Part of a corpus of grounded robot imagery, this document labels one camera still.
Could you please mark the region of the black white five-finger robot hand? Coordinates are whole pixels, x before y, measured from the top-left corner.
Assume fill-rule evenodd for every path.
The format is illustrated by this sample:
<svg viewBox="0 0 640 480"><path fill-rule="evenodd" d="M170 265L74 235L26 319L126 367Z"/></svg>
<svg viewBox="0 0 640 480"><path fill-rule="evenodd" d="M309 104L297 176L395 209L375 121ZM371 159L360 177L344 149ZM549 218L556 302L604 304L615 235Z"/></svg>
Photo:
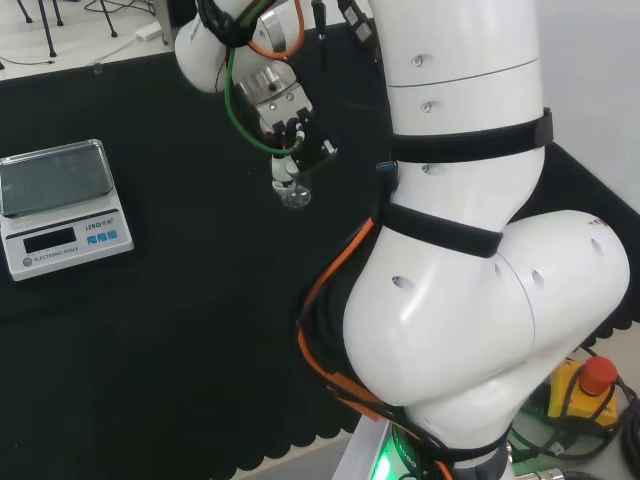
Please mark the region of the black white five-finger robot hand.
<svg viewBox="0 0 640 480"><path fill-rule="evenodd" d="M311 175L338 148L323 129L291 66L272 61L234 82L233 93L251 136L268 147L272 187L283 205L311 200Z"/></svg>

